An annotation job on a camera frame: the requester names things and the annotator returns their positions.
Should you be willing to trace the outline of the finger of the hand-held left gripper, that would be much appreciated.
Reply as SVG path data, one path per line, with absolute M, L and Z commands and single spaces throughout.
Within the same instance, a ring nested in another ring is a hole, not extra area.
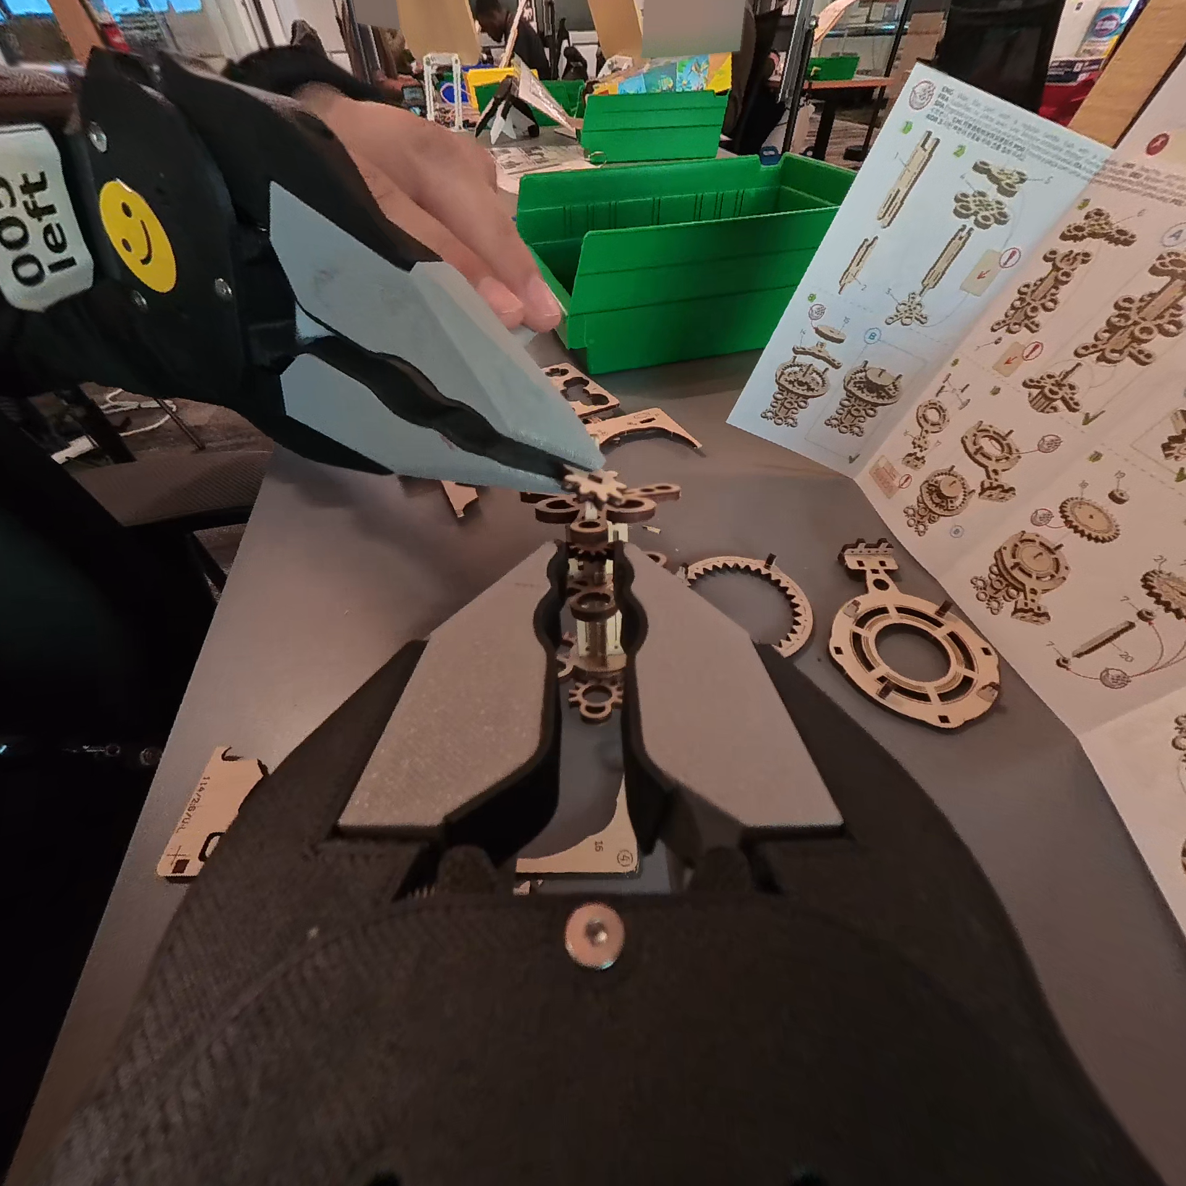
M 448 265 L 400 273 L 278 182 L 270 182 L 270 246 L 294 292 L 304 351 L 361 346 L 406 361 L 456 351 L 484 361 L 492 351 L 515 356 L 521 346 Z M 602 469 L 602 446 L 574 409 L 570 468 Z
M 308 346 L 282 371 L 282 409 L 399 477 L 524 494 L 558 494 L 570 477 L 570 408 L 521 346 L 484 361 Z

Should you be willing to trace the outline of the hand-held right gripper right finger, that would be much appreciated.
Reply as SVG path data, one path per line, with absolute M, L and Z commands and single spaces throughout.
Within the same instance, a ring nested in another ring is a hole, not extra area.
M 760 651 L 642 547 L 613 547 L 625 668 L 625 803 L 642 851 L 818 840 L 842 815 Z

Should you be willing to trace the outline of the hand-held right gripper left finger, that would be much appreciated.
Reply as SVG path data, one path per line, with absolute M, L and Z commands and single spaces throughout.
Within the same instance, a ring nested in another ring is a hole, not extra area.
M 558 811 L 558 610 L 564 548 L 546 541 L 394 656 L 399 706 L 337 815 L 343 835 L 515 860 Z

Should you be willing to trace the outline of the wooden gear shaft model assembly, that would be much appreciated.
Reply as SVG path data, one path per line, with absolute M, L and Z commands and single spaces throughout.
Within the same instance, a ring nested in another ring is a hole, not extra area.
M 629 525 L 643 525 L 679 487 L 629 487 L 625 503 L 595 505 L 564 494 L 521 494 L 540 525 L 564 530 L 561 621 L 574 628 L 558 651 L 558 681 L 583 726 L 606 726 L 625 706 L 629 653 L 619 647 L 619 606 L 613 548 Z

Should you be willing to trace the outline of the person's left forearm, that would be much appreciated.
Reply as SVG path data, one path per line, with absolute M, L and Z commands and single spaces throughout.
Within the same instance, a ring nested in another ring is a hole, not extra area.
M 382 89 L 354 80 L 325 51 L 310 44 L 261 50 L 224 68 L 224 80 L 248 83 L 270 95 L 300 95 L 310 83 L 333 89 L 347 101 L 385 104 Z

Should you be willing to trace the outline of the wooden parts sheet with arc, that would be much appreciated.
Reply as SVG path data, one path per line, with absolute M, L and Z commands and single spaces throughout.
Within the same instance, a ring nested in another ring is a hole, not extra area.
M 517 879 L 638 879 L 642 846 L 629 820 L 625 779 L 618 789 L 613 820 L 582 846 L 549 856 L 521 856 Z

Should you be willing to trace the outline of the printed wooden parts sheet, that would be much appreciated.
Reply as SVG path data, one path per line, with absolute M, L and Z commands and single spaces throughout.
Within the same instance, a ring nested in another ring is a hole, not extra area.
M 268 778 L 261 761 L 215 750 L 199 785 L 189 789 L 179 824 L 156 864 L 160 879 L 196 879 L 228 827 L 236 824 L 248 791 Z

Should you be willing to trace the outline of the person's left hand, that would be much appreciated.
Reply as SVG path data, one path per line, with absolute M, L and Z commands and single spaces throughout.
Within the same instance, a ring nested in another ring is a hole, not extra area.
M 465 274 L 509 332 L 546 336 L 561 323 L 480 143 L 325 83 L 300 89 L 300 104 L 337 137 L 382 214 Z

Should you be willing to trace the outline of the white paper sheet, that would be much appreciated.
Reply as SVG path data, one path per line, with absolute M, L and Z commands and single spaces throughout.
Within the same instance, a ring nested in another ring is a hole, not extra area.
M 517 196 L 524 177 L 546 177 L 546 170 L 587 170 L 591 161 L 574 143 L 540 143 L 540 141 L 521 141 L 521 143 L 500 143 L 489 148 L 496 165 L 496 188 Z

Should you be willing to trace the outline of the wooden offcut with round holes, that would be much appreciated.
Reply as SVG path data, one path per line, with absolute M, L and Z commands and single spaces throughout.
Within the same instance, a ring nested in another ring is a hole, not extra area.
M 570 401 L 570 409 L 582 421 L 619 409 L 618 395 L 582 373 L 574 361 L 549 361 L 540 365 L 540 373 L 554 383 L 554 391 Z

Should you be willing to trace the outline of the black and white object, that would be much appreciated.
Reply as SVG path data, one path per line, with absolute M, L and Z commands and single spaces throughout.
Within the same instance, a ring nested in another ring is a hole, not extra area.
M 484 137 L 484 131 L 492 148 L 540 137 L 532 109 L 517 95 L 517 75 L 500 80 L 492 101 L 484 104 L 472 137 Z

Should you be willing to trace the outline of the curved wooden offcut piece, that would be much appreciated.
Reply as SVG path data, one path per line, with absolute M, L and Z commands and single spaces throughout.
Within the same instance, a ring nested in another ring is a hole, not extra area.
M 583 432 L 602 449 L 618 449 L 618 446 L 642 442 L 642 437 L 670 437 L 670 442 L 679 442 L 687 449 L 699 449 L 699 442 L 655 408 L 618 416 L 618 418 L 595 418 L 595 421 L 583 421 Z

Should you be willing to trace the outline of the large green plastic bin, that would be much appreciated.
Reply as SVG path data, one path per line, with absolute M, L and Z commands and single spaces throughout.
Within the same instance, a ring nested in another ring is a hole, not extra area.
M 760 351 L 855 170 L 813 156 L 538 170 L 517 233 L 587 373 Z

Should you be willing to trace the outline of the colourful printed box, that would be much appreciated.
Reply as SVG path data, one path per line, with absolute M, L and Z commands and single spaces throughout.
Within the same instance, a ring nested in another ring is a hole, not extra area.
M 606 62 L 591 95 L 703 92 L 721 55 Z

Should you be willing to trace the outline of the folded assembly instruction sheet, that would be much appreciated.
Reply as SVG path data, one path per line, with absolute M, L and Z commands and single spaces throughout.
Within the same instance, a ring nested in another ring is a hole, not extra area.
M 1182 109 L 910 68 L 727 421 L 850 477 L 1078 737 L 1182 924 Z

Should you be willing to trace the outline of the cardboard sheet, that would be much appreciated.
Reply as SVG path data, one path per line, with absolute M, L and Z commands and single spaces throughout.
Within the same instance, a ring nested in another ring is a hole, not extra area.
M 1117 148 L 1186 51 L 1186 5 L 1151 0 L 1125 28 L 1072 131 Z

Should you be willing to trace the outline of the round wooden frame part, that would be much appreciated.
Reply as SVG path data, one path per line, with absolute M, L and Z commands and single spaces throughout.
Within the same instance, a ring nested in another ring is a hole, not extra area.
M 840 567 L 869 590 L 840 606 L 828 656 L 865 698 L 894 717 L 948 733 L 993 708 L 1000 653 L 962 619 L 954 619 L 954 602 L 924 602 L 893 582 L 901 560 L 889 538 L 858 538 L 842 547 Z M 881 643 L 893 628 L 935 647 L 948 660 L 944 679 L 919 681 L 885 660 Z

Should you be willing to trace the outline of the white frame stand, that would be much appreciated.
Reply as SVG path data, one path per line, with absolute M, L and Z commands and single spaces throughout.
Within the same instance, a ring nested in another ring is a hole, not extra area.
M 465 74 L 448 51 L 423 55 L 424 119 L 436 128 L 465 128 Z

